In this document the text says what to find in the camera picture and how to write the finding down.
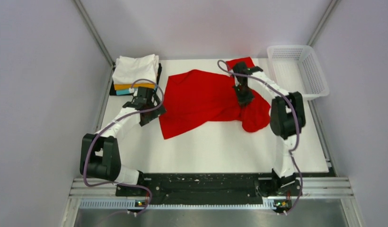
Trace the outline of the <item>red t shirt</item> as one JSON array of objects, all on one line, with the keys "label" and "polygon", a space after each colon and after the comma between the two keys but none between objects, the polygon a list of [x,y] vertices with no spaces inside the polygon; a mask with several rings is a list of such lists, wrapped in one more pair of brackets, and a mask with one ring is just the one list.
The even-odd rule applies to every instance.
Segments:
[{"label": "red t shirt", "polygon": [[250,104],[241,107],[228,75],[190,70],[168,77],[160,116],[164,139],[193,130],[206,122],[240,121],[246,132],[257,132],[269,125],[271,106],[256,91]]}]

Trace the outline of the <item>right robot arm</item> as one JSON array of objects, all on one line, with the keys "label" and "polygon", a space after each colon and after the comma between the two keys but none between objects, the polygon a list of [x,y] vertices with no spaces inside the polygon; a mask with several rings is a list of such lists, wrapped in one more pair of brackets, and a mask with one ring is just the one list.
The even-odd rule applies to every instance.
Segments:
[{"label": "right robot arm", "polygon": [[283,195],[296,181],[293,151],[299,145],[301,129],[306,124],[303,96],[280,87],[260,67],[250,68],[243,61],[233,66],[231,74],[241,108],[247,109],[255,102],[255,92],[270,105],[269,126],[277,139],[272,179],[267,189]]}]

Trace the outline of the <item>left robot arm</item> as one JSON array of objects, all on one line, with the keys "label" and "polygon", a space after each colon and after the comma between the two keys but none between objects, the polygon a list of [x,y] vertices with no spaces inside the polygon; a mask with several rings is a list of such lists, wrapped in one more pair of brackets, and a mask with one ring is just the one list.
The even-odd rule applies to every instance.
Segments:
[{"label": "left robot arm", "polygon": [[122,164],[119,143],[132,129],[149,124],[165,113],[156,92],[134,95],[104,128],[94,134],[87,133],[82,139],[80,155],[80,173],[84,180],[93,177],[126,184],[133,195],[142,194],[145,190],[145,182],[140,179],[142,172]]}]

